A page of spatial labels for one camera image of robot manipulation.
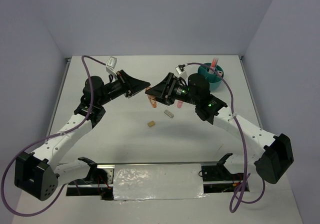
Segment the orange correction tape dispenser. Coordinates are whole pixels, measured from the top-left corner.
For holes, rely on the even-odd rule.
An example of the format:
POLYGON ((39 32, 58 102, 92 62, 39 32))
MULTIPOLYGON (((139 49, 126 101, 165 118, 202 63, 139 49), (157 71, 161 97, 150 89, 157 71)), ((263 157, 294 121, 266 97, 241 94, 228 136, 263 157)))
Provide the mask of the orange correction tape dispenser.
POLYGON ((147 94, 147 93, 146 93, 146 95, 148 97, 148 100, 149 100, 152 108, 157 108, 156 98, 154 96, 152 96, 152 95, 147 94))

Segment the orange highlighter pen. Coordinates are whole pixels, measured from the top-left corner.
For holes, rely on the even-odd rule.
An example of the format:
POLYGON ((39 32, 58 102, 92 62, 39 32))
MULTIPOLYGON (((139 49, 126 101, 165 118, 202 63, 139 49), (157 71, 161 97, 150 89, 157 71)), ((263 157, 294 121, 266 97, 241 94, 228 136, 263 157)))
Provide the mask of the orange highlighter pen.
POLYGON ((211 65, 210 65, 211 74, 214 74, 214 73, 216 73, 218 71, 218 69, 217 69, 218 60, 219 59, 215 57, 211 62, 211 65))

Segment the pink mini stapler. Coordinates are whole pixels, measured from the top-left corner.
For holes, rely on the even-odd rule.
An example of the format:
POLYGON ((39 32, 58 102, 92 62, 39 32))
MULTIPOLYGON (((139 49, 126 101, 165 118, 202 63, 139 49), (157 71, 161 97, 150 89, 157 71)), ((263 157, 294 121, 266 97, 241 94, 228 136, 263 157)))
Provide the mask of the pink mini stapler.
POLYGON ((222 71, 220 71, 220 70, 218 70, 217 73, 218 73, 218 75, 220 75, 220 76, 223 76, 223 74, 224 74, 224 73, 223 73, 222 71))

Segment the red highlighter pen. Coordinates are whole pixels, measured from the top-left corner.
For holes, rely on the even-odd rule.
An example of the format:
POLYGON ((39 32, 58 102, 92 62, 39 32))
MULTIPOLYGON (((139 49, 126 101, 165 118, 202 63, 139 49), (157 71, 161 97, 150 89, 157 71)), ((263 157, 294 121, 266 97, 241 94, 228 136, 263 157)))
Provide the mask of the red highlighter pen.
POLYGON ((210 69, 208 71, 210 74, 214 74, 215 73, 217 62, 218 62, 217 58, 214 58, 212 60, 211 65, 210 65, 210 69))

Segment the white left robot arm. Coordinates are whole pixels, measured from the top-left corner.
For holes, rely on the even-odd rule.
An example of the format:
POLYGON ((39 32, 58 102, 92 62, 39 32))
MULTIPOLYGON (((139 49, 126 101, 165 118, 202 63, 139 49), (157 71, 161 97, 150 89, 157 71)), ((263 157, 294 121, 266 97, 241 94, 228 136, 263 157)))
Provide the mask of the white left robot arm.
POLYGON ((60 164, 65 154, 90 132, 103 118, 103 105, 124 95, 126 98, 143 91, 149 82, 133 78, 123 70, 115 74, 115 81, 105 84, 99 76, 91 76, 84 83, 80 105, 68 122, 54 136, 31 153, 22 152, 15 161, 14 184, 37 198, 45 201, 59 186, 82 179, 95 182, 100 171, 96 162, 86 157, 74 162, 60 164))

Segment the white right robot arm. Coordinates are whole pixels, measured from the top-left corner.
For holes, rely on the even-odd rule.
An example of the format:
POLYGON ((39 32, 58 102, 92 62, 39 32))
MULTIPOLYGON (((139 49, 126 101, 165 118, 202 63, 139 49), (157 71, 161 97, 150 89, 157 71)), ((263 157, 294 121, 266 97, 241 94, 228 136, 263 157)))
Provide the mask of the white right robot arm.
POLYGON ((195 113, 202 121, 245 141, 257 155, 254 162, 257 174, 264 181, 276 184, 294 162, 290 138, 283 133, 275 135, 265 131, 232 112, 230 106, 211 94, 209 86, 209 82, 198 73, 189 76, 187 85, 181 84, 173 73, 169 73, 145 93, 167 106, 176 100, 194 105, 195 113))

